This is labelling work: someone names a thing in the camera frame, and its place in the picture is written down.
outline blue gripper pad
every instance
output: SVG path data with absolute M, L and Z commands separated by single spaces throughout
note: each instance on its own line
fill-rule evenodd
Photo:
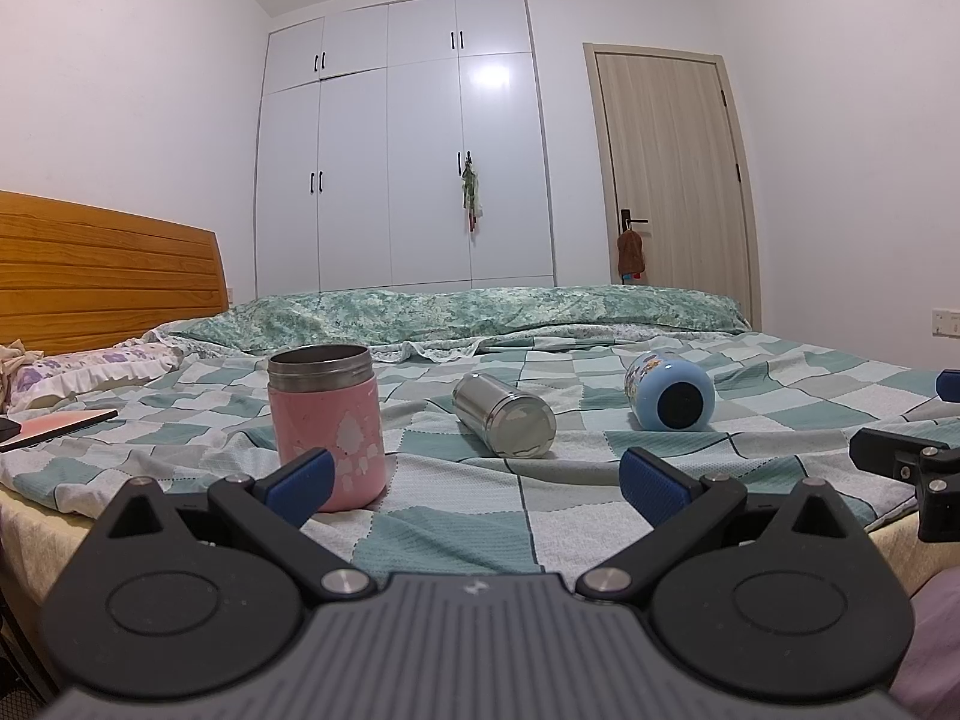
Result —
M 945 370 L 937 376 L 937 394 L 947 403 L 960 403 L 960 370 Z
M 644 449 L 628 449 L 620 459 L 620 492 L 653 527 L 693 503 L 700 483 Z
M 253 496 L 295 528 L 333 494 L 336 466 L 326 449 L 309 449 L 253 486 Z

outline white cabinet door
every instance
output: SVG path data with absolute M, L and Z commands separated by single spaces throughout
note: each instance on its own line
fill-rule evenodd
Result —
M 394 284 L 470 279 L 469 230 L 457 167 L 462 138 L 456 59 L 387 70 Z
M 439 284 L 400 284 L 388 287 L 393 293 L 462 293 L 470 288 L 469 281 L 442 281 Z
M 317 117 L 320 84 L 266 95 L 256 170 L 256 293 L 320 288 L 317 265 Z
M 388 67 L 457 55 L 454 0 L 410 0 L 388 9 Z
M 531 50 L 524 0 L 456 1 L 457 46 L 461 56 Z
M 317 80 L 323 50 L 323 19 L 299 23 L 270 36 L 263 93 Z
M 474 290 L 494 287 L 552 287 L 553 276 L 520 276 L 520 278 L 487 278 L 474 280 Z
M 387 71 L 320 81 L 320 288 L 392 284 Z
M 347 10 L 323 24 L 320 77 L 344 76 L 387 66 L 387 6 Z
M 460 59 L 464 149 L 477 174 L 481 217 L 474 279 L 553 274 L 544 140 L 529 53 Z

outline floral pillowcase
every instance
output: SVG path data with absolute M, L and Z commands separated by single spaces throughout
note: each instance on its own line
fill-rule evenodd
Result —
M 46 408 L 85 392 L 145 384 L 180 363 L 176 349 L 163 343 L 44 357 L 13 375 L 8 412 Z

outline notebook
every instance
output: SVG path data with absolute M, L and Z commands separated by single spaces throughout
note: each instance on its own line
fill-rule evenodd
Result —
M 106 422 L 117 416 L 114 409 L 90 410 L 90 412 L 54 412 L 28 419 L 20 425 L 20 432 L 12 439 L 0 443 L 0 452 L 11 449 L 26 449 L 42 442 L 66 436 L 80 428 Z

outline white wall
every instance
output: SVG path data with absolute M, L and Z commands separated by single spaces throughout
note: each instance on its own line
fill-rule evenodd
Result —
M 334 0 L 275 18 L 273 29 L 364 5 Z M 528 0 L 544 107 L 560 285 L 610 282 L 600 157 L 584 43 L 719 52 L 709 0 Z
M 253 298 L 254 0 L 0 0 L 0 189 L 214 230 Z
M 960 308 L 960 0 L 714 0 L 760 218 L 764 328 L 918 367 Z

